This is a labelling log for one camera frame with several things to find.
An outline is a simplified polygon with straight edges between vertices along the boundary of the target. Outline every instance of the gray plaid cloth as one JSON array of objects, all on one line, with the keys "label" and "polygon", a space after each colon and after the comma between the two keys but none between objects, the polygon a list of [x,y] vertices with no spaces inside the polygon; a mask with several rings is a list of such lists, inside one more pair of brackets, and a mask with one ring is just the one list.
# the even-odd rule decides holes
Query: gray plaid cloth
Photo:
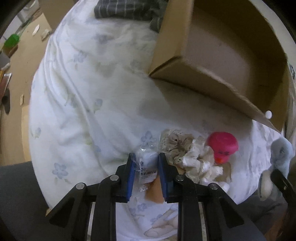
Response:
[{"label": "gray plaid cloth", "polygon": [[96,18],[127,18],[151,21],[150,28],[159,32],[167,0],[99,0],[94,8]]}]

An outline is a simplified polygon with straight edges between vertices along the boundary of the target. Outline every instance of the green object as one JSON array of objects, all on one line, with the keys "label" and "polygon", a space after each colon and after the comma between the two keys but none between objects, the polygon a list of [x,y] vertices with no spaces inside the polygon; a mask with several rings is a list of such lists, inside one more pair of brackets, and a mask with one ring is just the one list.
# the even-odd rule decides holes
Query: green object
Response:
[{"label": "green object", "polygon": [[4,43],[4,47],[13,48],[20,41],[20,37],[17,34],[12,34]]}]

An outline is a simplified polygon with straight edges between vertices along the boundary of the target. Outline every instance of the white pushpin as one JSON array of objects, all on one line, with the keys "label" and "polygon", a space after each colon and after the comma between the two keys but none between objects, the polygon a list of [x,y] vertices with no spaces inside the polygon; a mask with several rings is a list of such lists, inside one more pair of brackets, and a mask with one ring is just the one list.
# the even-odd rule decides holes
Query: white pushpin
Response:
[{"label": "white pushpin", "polygon": [[271,119],[271,118],[272,118],[272,112],[271,112],[270,110],[266,111],[266,112],[265,112],[265,117],[266,117],[267,119]]}]

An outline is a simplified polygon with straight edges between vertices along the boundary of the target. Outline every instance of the white round object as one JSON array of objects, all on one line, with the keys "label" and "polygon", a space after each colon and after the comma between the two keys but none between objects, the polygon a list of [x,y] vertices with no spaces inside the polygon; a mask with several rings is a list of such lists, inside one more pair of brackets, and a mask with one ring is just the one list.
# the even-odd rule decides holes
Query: white round object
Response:
[{"label": "white round object", "polygon": [[266,111],[266,112],[265,112],[265,117],[266,117],[267,119],[271,119],[271,118],[272,118],[272,112],[271,112],[270,110]]},{"label": "white round object", "polygon": [[271,171],[270,170],[265,170],[262,172],[258,184],[258,196],[261,201],[266,200],[273,189],[273,182],[270,179]]},{"label": "white round object", "polygon": [[83,188],[84,188],[84,186],[85,186],[85,184],[84,184],[84,183],[78,183],[78,184],[76,184],[76,188],[77,188],[78,190],[81,190],[81,189],[83,189]]}]

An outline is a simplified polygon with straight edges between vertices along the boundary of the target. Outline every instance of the light blue plush toy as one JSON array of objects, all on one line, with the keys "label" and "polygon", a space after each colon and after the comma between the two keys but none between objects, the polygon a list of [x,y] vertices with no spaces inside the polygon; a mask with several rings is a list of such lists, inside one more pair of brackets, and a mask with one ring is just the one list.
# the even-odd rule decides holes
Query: light blue plush toy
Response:
[{"label": "light blue plush toy", "polygon": [[280,137],[271,144],[271,167],[263,171],[258,184],[258,195],[261,201],[266,200],[268,197],[276,200],[282,195],[271,181],[270,175],[273,170],[278,169],[287,178],[293,156],[293,147],[286,138]]}]

